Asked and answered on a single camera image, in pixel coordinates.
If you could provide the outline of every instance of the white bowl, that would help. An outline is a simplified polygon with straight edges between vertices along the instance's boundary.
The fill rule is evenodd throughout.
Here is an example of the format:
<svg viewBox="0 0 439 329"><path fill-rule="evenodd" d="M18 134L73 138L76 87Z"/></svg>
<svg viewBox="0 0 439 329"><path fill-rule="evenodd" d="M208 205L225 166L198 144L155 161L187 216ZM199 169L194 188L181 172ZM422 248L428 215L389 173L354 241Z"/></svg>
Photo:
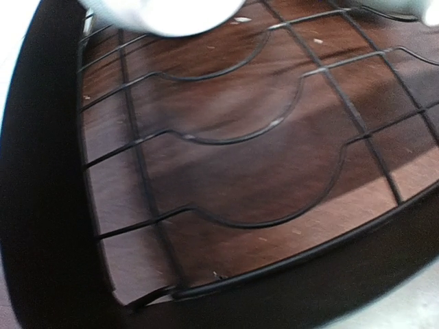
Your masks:
<svg viewBox="0 0 439 329"><path fill-rule="evenodd" d="M97 17L123 29L181 37L227 21L245 0L79 0Z"/></svg>

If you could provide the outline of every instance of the metal wire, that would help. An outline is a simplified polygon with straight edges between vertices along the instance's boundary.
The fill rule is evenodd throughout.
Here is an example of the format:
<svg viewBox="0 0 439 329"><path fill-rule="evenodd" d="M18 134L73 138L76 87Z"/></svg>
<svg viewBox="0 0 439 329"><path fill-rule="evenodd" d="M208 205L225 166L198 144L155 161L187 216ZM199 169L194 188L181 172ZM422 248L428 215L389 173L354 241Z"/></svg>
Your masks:
<svg viewBox="0 0 439 329"><path fill-rule="evenodd" d="M324 250L331 249L332 247L335 247L336 245L340 245L342 243L347 242L349 239L352 239L354 236L358 236L359 234L364 234L366 230L369 230L373 227L376 227L377 225L380 225L380 223L383 223L385 221L385 218L387 218L385 215L383 217L380 217L378 219L375 219L374 221L371 221L370 223L367 223L363 226L360 226L357 229L354 229L346 234L343 234L342 236L339 236L331 241L328 241L326 243L323 243L319 246L316 246L314 248L311 248L310 250L307 250L306 252L303 252L299 255L294 255L289 258L286 258L285 260L281 260L277 263L273 263L271 265L268 265L266 267L257 269L255 271L251 271L248 273L243 273L238 276L227 278L225 280L221 280L218 282L213 282L210 284L205 284L202 286L192 287L190 285L190 282L186 278L186 275L183 271L183 266L179 263L178 257L175 254L174 248L170 242L170 240L167 238L166 231L164 227L161 225L161 222L170 218L175 218L178 215L181 215L182 213L190 212L199 218L209 221L211 223L214 223L215 225L219 226L225 226L228 228L235 228L235 229L242 229L242 230L255 230L255 229L264 229L264 228L271 228L274 226L279 226L284 223L287 223L289 221L292 221L301 215L305 214L306 212L310 211L314 207L316 207L318 204L324 200L327 195L331 192L333 189L335 183L337 182L343 168L343 164L346 158L346 152L350 145L357 143L359 141L365 142L368 151L372 154L373 158L375 159L375 162L377 163L378 167L381 170L382 175L386 178L388 186L390 187L390 190L392 191L392 194L394 196L394 199L396 201L397 207L394 208L394 211L398 211L408 205L408 203L412 202L413 200L406 200L403 201L403 198L401 197L401 194L399 192L399 188L394 181L392 174L390 173L390 170L381 155L381 152L377 148L377 146L374 144L372 137L380 132L383 131L389 127L392 127L393 125L397 125L401 122L404 122L408 119L411 119L415 116L419 116L426 127L428 128L429 133L431 134L432 138L435 140L436 144L439 145L439 134L436 131L433 123L431 122L431 119L427 115L427 111L434 108L435 106L439 105L439 100L434 101L431 104L428 104L426 106L423 106L420 104L420 102L415 98L407 84L404 82L403 78L398 74L396 69L392 66L390 61L387 58L387 55L389 53L395 52L395 51L402 51L406 53L407 55L416 58L417 60L420 60L424 63L430 64L432 66L439 66L439 62L436 62L434 60L430 60L429 58L424 58L421 55L415 53L414 51L407 49L403 46L395 46L390 47L387 49L380 49L374 41L361 29L361 27L358 25L358 23L352 18L351 13L354 12L354 9L352 8L341 8L338 6L333 0L327 1L329 5L332 6L332 10L321 12L317 14L313 14L310 16L300 17L298 19L294 20L287 20L281 16L281 14L276 11L276 9L272 6L272 4L266 0L256 0L252 1L251 3L247 3L246 5L252 5L254 3L262 4L263 7L278 21L277 24L267 27L264 31L260 33L260 40L256 43L254 50L251 52L251 54L248 55L247 58L243 59L241 62L238 62L235 65L232 65L228 68L222 69L220 71L214 72L214 73L206 73L204 75L200 76L193 76L193 77L181 77L176 75L171 75L166 72L162 71L153 71L149 72L145 75L142 75L141 77L138 77L134 80L130 80L128 76L128 68L126 63L126 52L125 49L128 45L133 45L136 42L139 42L140 40L144 39L146 36L149 36L149 34L138 36L128 42L123 41L123 32L118 32L118 38L119 38L119 45L106 53L105 55L99 57L98 59L95 59L85 65L83 65L80 61L78 62L78 79L82 79L82 76L90 66L97 64L98 62L104 60L108 56L111 56L112 54L118 53L119 54L119 60L121 63L121 70L123 75L123 83L113 89L112 91L106 93L105 95L102 95L101 97L98 97L97 99L92 100L90 103L86 104L85 106L78 105L78 113L79 116L81 116L81 113L83 113L86 110L91 110L93 106L98 104L99 102L113 96L116 93L123 92L125 94L126 98L126 105L128 109L128 117L129 117L129 124L130 124L130 131L131 131L131 141L126 143L125 145L114 149L107 154L104 154L103 156L100 156L99 158L96 158L88 163L84 163L84 170L90 169L91 167L112 158L113 156L116 156L117 154L120 154L125 151L132 150L137 158L137 164L139 167L139 175L140 179L144 188L144 194L145 194L145 201L147 204L148 209L150 210L151 219L142 221L140 223L136 223L131 226L127 226L124 228L120 228L118 230L114 230L111 232L103 233L103 234L97 234L96 240L101 241L103 239L108 239L113 236L118 236L120 234L125 234L127 232L131 232L134 230L139 230L141 228L145 228L148 226L155 227L157 236L159 238L159 241L161 241L161 245L163 249L166 252L166 255L169 259L169 264L171 265L172 269L174 270L174 273L176 275L176 284L172 287L163 287L157 291L153 291L150 294L141 297L140 299L130 303L128 305L129 308L132 310L138 310L141 307L145 306L146 304L149 304L150 302L154 301L155 299L162 297L164 295L172 295L174 298L186 298L186 297L196 297L200 295L205 295L207 293L213 293L216 291L220 291L222 289L227 289L230 287L233 287L237 284L242 284L243 282L248 282L251 280L254 280L256 278L260 278L262 276L270 275L271 273L274 273L275 271L280 271L281 269L284 269L288 266L297 265L298 263L309 260L312 257L316 257L319 254L321 254ZM386 19L392 19L394 21L401 21L401 22L413 22L416 21L416 19L413 19L411 17L398 17L398 16L392 16L389 14L385 14L382 12L378 12L376 10L373 10L372 8L367 7L360 7L360 10L366 10L370 12L371 14L381 16ZM318 19L322 19L325 17L331 17L331 16L339 16L343 18L346 22L350 24L350 26L370 45L372 48L372 51L365 53L360 56L355 56L352 58L348 58L346 60L340 60L338 62L332 63L332 64L323 64L322 60L315 54L315 52L312 50L312 48L307 44L305 39L294 29L294 26L300 23L304 23L307 21L314 21ZM104 30L108 29L109 26L103 27L102 29L92 33L90 36L87 36L86 38L83 38L80 42L80 53L82 52L82 47L84 42L86 42L89 38L92 38L99 33L102 33ZM199 82L209 79L214 79L216 77L220 77L229 73L232 73L233 71L236 71L243 66L246 66L248 63L250 63L252 60L254 60L264 49L264 47L267 45L267 42L270 39L270 36L273 33L276 33L276 30L284 29L291 37L292 40L299 45L302 50L308 55L308 57L311 59L311 61L317 66L316 69L312 71L308 71L300 76L298 79L298 83L295 86L292 86L292 92L291 92L291 98L290 100L284 105L284 108L280 111L279 115L275 117L275 119L270 119L263 127L260 127L259 129L241 135L241 136L235 136L235 137L228 137L228 138L219 138L219 139L213 139L213 138L202 138L200 136L196 136L194 134L190 134L188 132L181 132L175 129L171 128L165 128L161 130L156 130L155 132L151 132L149 134L141 135L140 131L137 126L137 120L136 120L136 114L134 110L134 103L132 100L132 95L130 92L130 88L135 86L136 84L150 78L158 78L163 80L171 80L175 82ZM415 106L415 110L411 111L407 114L404 114L396 119L394 119L392 122L380 125L379 127L376 127L374 129L370 129L363 118L361 117L361 114L356 109L356 107L353 105L352 101L349 99L347 94L343 91L342 87L339 85L338 81L335 79L333 74L331 73L331 70L340 66L344 66L350 63L354 62L360 62L362 60L372 58L372 57L378 57L383 60L383 63L390 69L393 76L397 80L397 82L401 85L403 88L405 94L409 97L410 101ZM142 143L147 143L148 141L158 138L162 135L172 135L182 141L188 142L188 143L194 143L199 145L210 145L210 146L219 146L219 145L233 145L237 143L244 143L247 141L250 141L254 138L258 138L269 131L277 128L279 125L282 124L286 120L288 116L291 115L291 113L294 111L294 108L296 107L297 103L300 101L300 97L302 95L302 90L304 88L304 85L307 81L308 77L311 77L313 75L321 74L325 80L327 81L328 85L335 91L336 95L339 97L340 101L342 102L344 106L344 110L357 128L358 135L356 135L353 138L350 138L345 143L343 143L339 149L338 153L338 159L334 164L332 174L329 178L329 181L327 182L326 186L322 189L320 194L311 202L309 202L306 206L301 208L300 210L297 210L296 212L292 214L288 214L287 216L277 218L277 219L270 219L267 221L259 222L259 223L244 223L235 221L233 219L222 217L218 214L215 214L211 212L208 209L204 209L197 204L187 204L180 207L177 207L173 210L167 211L167 212L160 212L154 197L154 190L150 184L150 179L147 171L146 161L145 157L143 155L143 152L140 149L140 145ZM436 188L439 185L439 182L436 182L432 185L431 188Z"/></svg>

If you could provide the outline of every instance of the wire rack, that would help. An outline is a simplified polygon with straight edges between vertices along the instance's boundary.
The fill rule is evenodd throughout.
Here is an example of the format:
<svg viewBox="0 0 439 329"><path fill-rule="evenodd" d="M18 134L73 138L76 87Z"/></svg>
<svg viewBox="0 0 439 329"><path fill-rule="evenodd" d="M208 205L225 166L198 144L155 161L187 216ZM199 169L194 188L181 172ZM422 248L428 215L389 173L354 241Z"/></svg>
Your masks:
<svg viewBox="0 0 439 329"><path fill-rule="evenodd" d="M277 263L273 263L271 265L259 268L257 270L243 273L238 276L233 276L232 278L224 278L223 280L218 280L209 284L203 284L200 286L191 286L190 281L188 281L187 276L185 274L185 271L183 269L183 266L180 264L178 257L175 253L174 247L169 240L169 237L167 235L167 232L163 226L163 221L166 219L170 219L171 217L174 217L176 215L189 212L193 214L194 216L197 216L203 220L210 221L211 223L214 223L215 225L219 226L226 226L228 228L234 228L234 229L242 229L242 230L257 230L257 229L264 229L264 228L271 228L274 226L279 226L284 223L293 221L294 219L297 219L298 217L302 216L306 212L310 211L312 208L316 207L331 191L331 189L334 187L335 183L337 182L337 179L340 176L340 173L342 172L342 167L344 165L344 160L346 157L346 150L349 145L352 145L354 143L357 143L359 141L365 142L368 151L372 154L373 158L375 159L375 162L377 163L383 177L386 179L388 186L390 187L390 190L392 191L393 198L396 202L396 208L395 210L398 210L400 207L402 207L404 204L410 202L404 201L401 197L399 188L397 183L392 178L392 175L390 173L390 170L381 155L381 152L379 148L375 145L374 141L372 140L372 137L374 134L386 130L387 128L396 125L398 123L401 123L403 121L406 121L412 117L420 117L426 127L429 130L429 133L431 134L432 138L434 139L435 143L439 145L439 135L436 131L434 124L431 122L431 119L429 118L427 111L432 109L433 107L437 106L439 104L439 100L436 102L433 102L427 106L421 105L419 100L415 98L407 84L403 81L403 78L399 75L397 70L392 66L390 61L388 60L387 55L389 53L393 52L404 52L420 61L423 61L427 64L439 66L439 62L435 62L433 60L429 60L427 58L424 58L417 53L405 48L405 47L390 47L386 49L380 49L378 46L374 43L372 38L370 38L364 30L360 27L360 25L356 22L356 20L353 19L351 15L351 11L354 10L354 8L341 8L337 5L334 1L327 1L329 5L332 7L332 10L326 11L326 12L320 12L317 14L313 14L311 16L304 16L300 17L298 19L294 20L287 20L284 17L279 14L278 11L272 6L272 4L268 0L258 0L253 1L251 3L247 3L246 5L250 5L253 3L260 3L277 21L278 23L276 25L272 25L267 27L263 32L261 32L261 35L259 36L259 42L257 43L256 47L252 51L252 53L243 61L228 67L227 69L223 69L221 71L217 71L214 73L209 73L206 75L200 75L200 76L176 76L171 75L166 72L162 71L153 71L149 72L145 75L142 75L141 77L136 78L135 80L130 80L128 76L128 68L127 68L127 61L126 61L126 47L134 44L135 42L145 38L148 36L148 34L138 36L128 42L124 42L124 32L122 30L118 31L117 37L119 41L119 46L114 48L113 50L109 51L105 55L99 57L98 59L95 59L88 63L82 63L82 54L84 51L84 47L86 42L93 38L94 36L102 33L104 30L108 29L110 26L105 26L92 34L88 35L87 37L83 38L79 43L79 49L78 49L78 113L79 118L82 118L82 113L87 110L91 110L91 108L98 104L99 102L104 101L105 99L111 97L112 95L115 95L116 93L123 93L126 107L128 109L128 124L129 124L129 131L131 135L131 141L129 143L126 143L125 145L116 148L107 154L104 154L103 156L100 156L99 158L96 158L93 161L84 163L84 171L87 172L88 169L91 167L106 161L109 158L112 158L113 156L116 156L117 154L120 154L122 152L125 152L129 149L131 149L135 153L135 158L137 161L137 164L140 168L139 170L139 179L141 181L145 198L147 200L147 204L149 206L149 211L151 214L151 219L142 221L140 223L136 223L131 226L127 226L124 228L120 228L118 230L113 230L111 232L107 232L104 234L98 234L96 236L97 243L100 243L100 241L110 238L112 236L117 236L120 234L125 234L127 232L131 232L133 230L138 230L140 228L144 228L147 226L152 226L154 228L155 234L157 235L161 246L166 252L166 255L169 259L169 262L171 264L171 267L173 269L173 272L176 277L176 283L172 286L163 287L161 289L158 289L156 291L152 291L151 293L147 294L146 296L139 298L138 300L135 300L128 304L128 307L132 310L137 310L154 300L163 297L165 295L170 295L174 299L182 299L182 298L188 298L188 297L197 297L200 295L206 295L209 293L214 293L216 291L220 291L223 289L229 289L231 287L237 286L238 284L242 284L244 282L248 282L251 280L254 280L256 278L260 278L262 276L270 275L271 273L274 273L275 271L280 271L281 269L284 269L288 266L292 266L294 264L301 263L303 261L309 260L313 257L315 257L318 254L321 254L328 249L331 249L332 247L336 246L337 244L343 243L344 241L347 241L354 237L355 235L358 235L361 233L361 231L369 230L371 226L374 224L374 221L371 223L368 223L360 228L357 228L356 230L353 230L351 232L348 232L346 234L343 234L342 236L339 236L333 240L330 240L326 243L323 243L321 245L318 245L315 248L312 248L310 250L307 250L306 252L302 252L297 255L293 255L285 260L279 261ZM362 10L367 10L375 15L382 16L386 19L392 19L395 21L403 21L403 22L413 22L416 21L412 18L401 18L397 16L391 16L389 14L384 14L381 12L377 12L376 10L373 10L371 8L367 7L361 7ZM338 62L332 63L332 64L324 64L324 62L316 55L316 53L313 51L313 49L310 47L309 44L305 41L305 39L295 30L295 25L308 22L308 21L317 21L319 19L323 19L330 16L338 16L342 17L369 45L372 51L365 53L360 56L356 56L353 58L340 60ZM270 36L278 29L285 30L289 36L291 37L292 42L295 42L297 45L299 45L302 50L309 56L311 61L316 65L316 69L312 71L308 71L300 76L300 79L298 80L298 88L296 89L295 95L293 95L291 101L289 102L288 106L285 107L284 111L280 113L277 118L274 120L271 120L263 127L260 127L259 129L249 133L244 134L242 136L236 136L233 138L227 138L227 139L212 139L212 138L203 138L201 136L196 136L194 134L188 134L179 130L174 130L170 128L166 129L160 129L156 130L155 132L152 132L150 134L142 134L139 131L139 126L137 123L136 118L136 112L134 109L134 102L133 97L131 93L131 87L139 84L140 82L149 79L151 77L159 77L163 80L171 80L175 82L198 82L203 80L209 80L213 79L222 75L227 75L233 71L236 71L240 69L241 67L247 65L252 60L254 60L264 49L264 47L267 45L267 42L270 39ZM123 77L123 83L120 84L118 87L114 88L113 90L109 91L105 95L102 95L98 97L97 99L94 99L90 101L85 106L82 105L82 80L83 80L83 72L90 66L104 60L108 56L111 56L112 54L119 55L119 61L121 64L121 71L122 71L122 77ZM337 82L334 75L331 73L331 69L337 68L339 66L344 66L350 63L359 62L362 60L365 60L367 58L380 58L383 63L389 68L391 73L393 74L396 81L401 85L404 92L409 97L410 101L413 103L415 110L404 114L400 116L399 118L386 123L384 125L380 125L378 127L375 127L374 129L370 129L363 118L361 117L361 114L359 113L358 109L353 105L352 101L349 99L348 95L343 91L342 87ZM150 182L150 177L148 175L148 169L145 161L145 156L143 155L143 152L140 150L139 146L142 143L147 143L148 141L157 138L159 136L162 136L164 134L172 135L175 138L179 138L182 141L185 141L187 143L195 143L199 145L233 145L237 143L244 143L246 141L252 140L254 138L258 138L266 133L268 133L271 130L276 129L279 125L284 122L284 120L293 112L298 100L300 99L301 92L303 90L303 86L305 83L305 80L308 77L311 77L313 75L322 75L325 80L327 81L327 84L335 91L336 95L342 100L344 111L350 118L350 120L353 122L357 129L357 135L353 138L348 139L340 148L337 165L335 166L333 173L327 182L326 187L323 189L323 192L315 198L312 202L301 208L300 210L297 210L294 213L289 214L288 216L284 216L281 218L275 218L275 219L269 219L264 222L259 223L246 223L246 222L240 222L235 221L233 218L224 218L220 215L217 215L207 209L204 209L197 204L187 204L180 207L177 207L175 209L172 209L167 212L160 212L158 209L158 206L156 205L156 200L154 197L154 191Z"/></svg>

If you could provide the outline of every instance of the white ceramic mug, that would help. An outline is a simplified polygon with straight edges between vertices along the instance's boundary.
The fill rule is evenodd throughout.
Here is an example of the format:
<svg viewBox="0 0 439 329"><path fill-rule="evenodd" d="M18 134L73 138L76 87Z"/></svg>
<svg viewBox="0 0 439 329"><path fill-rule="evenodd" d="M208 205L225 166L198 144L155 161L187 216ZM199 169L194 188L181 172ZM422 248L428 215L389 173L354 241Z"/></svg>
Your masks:
<svg viewBox="0 0 439 329"><path fill-rule="evenodd" d="M245 0L79 0L97 17L123 29L178 37L227 21Z"/></svg>
<svg viewBox="0 0 439 329"><path fill-rule="evenodd" d="M439 0L355 0L382 12L415 16L426 26L439 25Z"/></svg>

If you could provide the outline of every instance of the black wire rack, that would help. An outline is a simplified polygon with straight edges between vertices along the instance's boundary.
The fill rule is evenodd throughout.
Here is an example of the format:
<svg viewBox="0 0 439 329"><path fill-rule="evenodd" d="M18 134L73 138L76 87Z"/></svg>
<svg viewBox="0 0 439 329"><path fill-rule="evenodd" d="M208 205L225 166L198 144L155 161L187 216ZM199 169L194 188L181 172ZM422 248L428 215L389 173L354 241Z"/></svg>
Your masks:
<svg viewBox="0 0 439 329"><path fill-rule="evenodd" d="M360 25L357 23L357 21L353 18L351 12L353 10L356 10L358 8L342 8L340 7L336 2L334 1L327 1L329 5L332 7L332 10L326 11L326 12L320 12L317 14L313 14L311 16L304 16L300 17L298 19L294 20L287 20L286 18L282 17L281 14L279 14L278 11L272 6L272 4L268 0L258 0L253 1L250 3L247 3L246 5L250 5L253 3L260 3L277 21L278 23L276 25L272 25L267 27L263 32L261 32L261 35L259 36L259 42L257 43L256 47L252 51L252 53L241 62L228 67L227 69L223 69L221 71L217 71L214 73L209 73L206 75L200 75L200 76L176 76L171 75L163 71L153 71L149 72L145 75L142 75L141 77L136 78L135 80L130 80L128 76L128 67L127 67L127 61L126 61L126 47L129 45L134 44L135 42L146 38L148 34L144 34L141 36L137 36L136 38L133 38L132 40L125 42L124 41L124 31L119 30L117 37L119 41L119 46L114 48L113 50L109 51L108 53L104 54L103 56L88 62L86 64L82 63L83 58L83 52L85 48L86 42L90 39L95 37L96 35L102 33L104 30L108 29L109 26L105 26L92 34L84 37L80 43L79 43L79 49L78 49L78 116L80 118L80 126L82 126L82 113L84 111L90 110L94 105L98 104L99 102L104 101L105 99L111 97L112 95L115 95L116 93L123 93L125 97L126 107L128 110L128 125L129 125L129 131L130 131L130 137L131 141L129 143L126 143L125 145L116 148L107 154L104 154L103 156L100 156L99 158L96 158L93 161L85 162L84 163L84 172L87 173L88 169L91 167L98 165L99 163L106 161L109 158L112 158L113 156L116 156L122 152L125 152L129 149L131 149L135 153L135 158L137 161L137 164L140 168L139 170L139 179L141 180L142 187L144 190L145 198L147 200L147 204L150 210L151 219L142 221L140 223L136 223L131 226L127 226L124 228L120 228L118 230L113 230L111 232L107 232L104 234L98 234L96 236L97 243L100 243L102 240L110 238L112 236L117 236L120 234L125 234L127 232L131 232L133 230L138 230L140 228L145 228L147 226L152 226L154 228L155 234L158 237L158 240L161 243L161 246L166 252L166 255L169 259L169 262L171 264L172 269L174 270L174 274L176 276L176 283L172 286L163 287L161 289L158 289L156 291L152 291L151 293L147 294L146 296L139 298L138 300L135 300L127 305L127 307L136 310L139 309L154 300L163 297L165 295L170 295L174 299L182 299L182 298L188 298L188 297L197 297L201 295L206 295L209 293L214 293L217 291L221 291L223 289L229 289L231 287L235 287L238 284L242 284L244 282L249 282L251 280L254 280L256 278L261 278L263 276L270 275L276 271L280 271L286 267L290 267L292 265L302 263L306 260L309 260L328 249L331 249L335 247L336 245L349 241L354 236L357 236L361 234L362 232L365 232L366 230L370 230L373 225L377 224L377 221L371 221L370 223L364 224L360 226L359 228L347 232L337 238L334 238L330 241L327 241L326 243L323 243L321 245L318 245L312 249L309 249L305 252L302 252L300 254L293 255L289 258L286 258L284 260L278 261L276 263L273 263L271 265L267 265L265 267L256 269L254 271L250 271L248 273L243 273L238 276L233 276L231 278L223 278L222 280L218 280L212 283L203 284L200 286L193 287L191 286L190 281L187 279L187 276L185 274L185 271L183 269L183 266L180 264L178 257L175 253L174 247L169 240L169 237L167 235L166 229L163 227L163 221L166 219L170 219L171 217L174 217L176 215L189 212L203 220L210 221L211 223L214 223L219 226L225 226L228 228L234 228L234 229L242 229L242 230L256 230L256 229L264 229L264 228L271 228L274 226L279 226L284 223L293 221L294 219L297 219L298 217L302 216L306 212L310 211L312 208L316 207L331 191L331 189L335 186L335 183L337 182L340 173L342 172L342 167L344 165L344 160L346 157L346 150L349 145L352 145L354 143L357 143L359 141L365 142L368 151L372 154L373 158L375 159L375 162L377 163L381 174L386 179L388 186L390 187L390 190L392 191L393 198L396 202L396 208L394 211L397 211L407 203L410 203L410 200L404 201L401 197L399 188L397 183L392 178L392 175L390 173L390 170L388 168L388 165L386 164L383 156L381 155L381 152L379 148L375 145L374 141L372 140L372 137L378 133L381 132L393 125L396 125L398 123L401 123L403 121L406 121L408 119L411 119L413 117L420 117L423 120L423 123L429 130L429 133L431 134L432 138L434 139L435 143L439 146L439 135L434 127L434 124L432 123L431 119L429 118L429 115L427 114L427 111L434 108L435 106L439 105L439 100L435 101L433 103L430 103L426 106L423 106L419 100L417 100L410 90L410 88L407 86L407 84L404 82L403 78L400 76L398 71L392 66L390 61L388 60L388 54L393 52L404 52L413 58L416 58L422 62L425 62L430 65L439 66L439 62L435 62L433 60L429 60L428 58L424 58L417 53L411 51L410 49L406 47L390 47L386 49L379 48L371 37L369 37L365 31L360 27ZM367 7L361 7L361 10L369 11L375 15L382 16L386 19L392 19L395 21L402 21L402 22L414 22L416 19L413 18L401 18L397 16L392 16L389 14L384 14L381 12L378 12L376 10L373 10L371 8ZM295 30L295 25L308 22L308 21L316 21L319 19L323 19L330 16L338 16L342 17L370 46L372 51L365 53L360 56L355 56L353 58L340 60L338 62L334 62L332 64L324 64L324 62L318 57L318 55L314 52L314 50L307 44L305 39ZM236 136L233 138L226 138L226 139L212 139L212 138L203 138L201 136L196 136L194 134L188 134L179 130L174 130L171 128L166 129L159 129L155 132L149 133L149 134L142 134L139 131L139 126L137 123L136 118L136 112L134 110L134 102L133 97L131 93L131 88L140 82L149 79L151 77L159 77L163 80L171 80L175 82L198 82L208 79L213 79L222 75L229 74L233 71L239 70L241 67L247 65L250 63L253 59L255 59L264 49L264 47L267 45L267 42L270 39L270 36L278 29L285 30L291 37L291 40L295 42L297 45L299 45L302 50L308 55L309 59L316 65L316 69L312 71L308 71L304 74L302 74L298 80L298 88L296 89L295 94L293 95L292 99L290 100L289 104L285 107L285 109L280 113L277 118L274 120L271 120L269 123L264 125L263 127L260 127L259 129L249 133L244 134L242 136ZM93 66L94 64L104 60L108 56L111 56L112 54L117 54L119 56L119 61L121 64L121 71L122 71L122 77L123 77L123 83L120 84L118 87L114 88L113 90L107 92L106 94L98 97L97 99L94 99L87 103L85 106L82 105L82 80L83 80L83 73L84 70L89 68L90 66ZM359 113L358 109L353 105L352 101L348 97L348 95L343 91L342 87L337 82L334 75L331 73L331 69L337 68L339 66L344 66L350 63L359 62L362 60L365 60L367 58L380 58L383 63L389 68L391 73L393 74L394 78L397 80L397 82L401 85L403 88L405 94L409 97L410 101L414 105L415 110L404 114L397 119L380 125L378 127L375 127L374 129L370 129L363 118L361 117L361 114ZM348 117L351 119L353 124L355 125L357 129L357 135L353 138L350 138L347 140L340 148L337 164L333 170L333 173L329 179L329 181L326 184L326 187L323 189L321 194L317 196L312 202L301 208L300 210L297 210L294 213L289 214L288 216L284 216L281 218L275 218L270 219L264 222L259 223L246 223L246 222L240 222L235 221L231 218L224 218L220 215L217 215L207 209L204 209L196 204L187 204L180 207L177 207L175 209L172 209L167 212L160 212L158 209L158 206L156 205L156 199L154 197L154 191L152 188L152 184L150 182L150 177L148 175L148 169L145 161L145 156L139 146L142 143L147 143L148 141L157 138L159 136L162 136L164 134L172 135L175 138L179 138L180 140L183 140L187 143L195 143L199 145L233 145L237 143L244 143L246 141L252 140L254 138L258 138L266 133L268 133L271 130L276 129L279 125L284 122L284 120L293 112L298 100L300 99L301 92L303 90L303 86L305 83L305 80L308 77L311 77L313 75L322 75L325 80L327 81L327 84L335 91L336 95L342 100L344 111L348 115Z"/></svg>

